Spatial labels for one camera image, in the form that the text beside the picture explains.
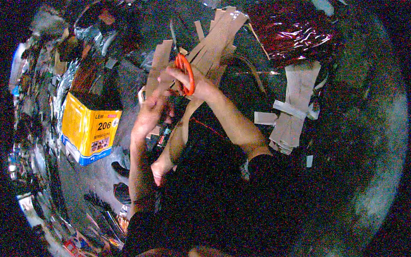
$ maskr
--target hand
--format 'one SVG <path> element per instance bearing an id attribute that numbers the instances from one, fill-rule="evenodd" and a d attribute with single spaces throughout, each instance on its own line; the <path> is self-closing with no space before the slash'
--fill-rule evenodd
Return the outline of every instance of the hand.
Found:
<path id="1" fill-rule="evenodd" d="M 170 96 L 168 91 L 155 90 L 141 105 L 139 114 L 132 130 L 132 137 L 144 138 L 155 128 L 164 109 L 167 110 L 166 123 L 171 123 L 174 112 L 165 108 L 166 97 Z"/>
<path id="2" fill-rule="evenodd" d="M 196 87 L 195 92 L 192 96 L 206 101 L 210 94 L 218 89 L 209 79 L 207 79 L 198 69 L 196 69 L 196 67 L 192 65 L 191 68 L 193 70 Z M 180 69 L 176 68 L 174 63 L 166 68 L 166 72 L 168 75 L 175 78 L 175 83 L 177 85 L 177 88 L 179 89 L 180 94 L 182 94 L 182 90 L 180 89 L 182 84 L 189 87 L 190 78 L 188 74 L 184 74 Z"/>

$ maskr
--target scissor handle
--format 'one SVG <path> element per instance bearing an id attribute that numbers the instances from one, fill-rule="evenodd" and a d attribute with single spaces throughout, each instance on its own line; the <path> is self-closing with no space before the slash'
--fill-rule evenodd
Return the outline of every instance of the scissor handle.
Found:
<path id="1" fill-rule="evenodd" d="M 182 70 L 184 74 L 188 74 L 188 76 L 190 77 L 189 88 L 187 88 L 186 85 L 183 85 L 182 87 L 182 90 L 184 91 L 184 96 L 194 94 L 196 88 L 194 83 L 194 74 L 193 70 L 191 69 L 190 63 L 187 61 L 186 57 L 181 53 L 178 53 L 174 63 L 178 69 Z"/>

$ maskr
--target scissors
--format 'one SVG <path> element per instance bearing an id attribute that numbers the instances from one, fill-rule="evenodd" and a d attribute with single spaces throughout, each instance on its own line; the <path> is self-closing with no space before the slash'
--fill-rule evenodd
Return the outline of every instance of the scissors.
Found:
<path id="1" fill-rule="evenodd" d="M 178 51 L 179 48 L 177 47 L 177 39 L 175 37 L 175 32 L 174 32 L 173 20 L 172 19 L 170 20 L 170 30 L 171 30 L 171 36 L 173 38 L 173 43 L 174 43 L 174 51 L 177 52 L 177 56 L 175 57 L 174 64 L 184 74 L 188 74 L 188 76 L 190 78 L 189 88 L 187 88 L 186 85 L 182 85 L 183 96 L 192 95 L 195 91 L 193 70 L 191 69 L 191 64 L 189 63 L 189 61 L 187 60 L 185 55 L 183 55 L 182 53 L 180 53 Z"/>

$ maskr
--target left hand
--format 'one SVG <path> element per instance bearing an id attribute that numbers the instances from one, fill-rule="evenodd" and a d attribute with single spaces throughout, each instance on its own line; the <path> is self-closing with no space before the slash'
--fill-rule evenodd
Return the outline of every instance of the left hand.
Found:
<path id="1" fill-rule="evenodd" d="M 166 97 L 170 96 L 168 91 L 155 90 L 153 94 L 148 97 L 141 105 L 139 114 L 132 130 L 132 137 L 145 138 L 147 134 L 152 131 L 158 123 L 160 116 L 165 109 Z M 174 112 L 166 108 L 166 123 L 171 123 L 171 117 Z"/>

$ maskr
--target forearm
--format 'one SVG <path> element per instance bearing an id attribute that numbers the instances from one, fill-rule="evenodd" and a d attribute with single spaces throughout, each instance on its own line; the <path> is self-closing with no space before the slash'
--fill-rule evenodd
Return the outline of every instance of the forearm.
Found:
<path id="1" fill-rule="evenodd" d="M 129 192 L 132 201 L 132 212 L 152 211 L 154 207 L 154 178 L 148 165 L 145 139 L 133 136 L 130 144 Z"/>
<path id="2" fill-rule="evenodd" d="M 256 151 L 259 154 L 270 154 L 266 141 L 258 128 L 244 117 L 221 91 L 212 90 L 206 102 L 233 144 L 241 146 L 249 157 L 256 155 Z"/>

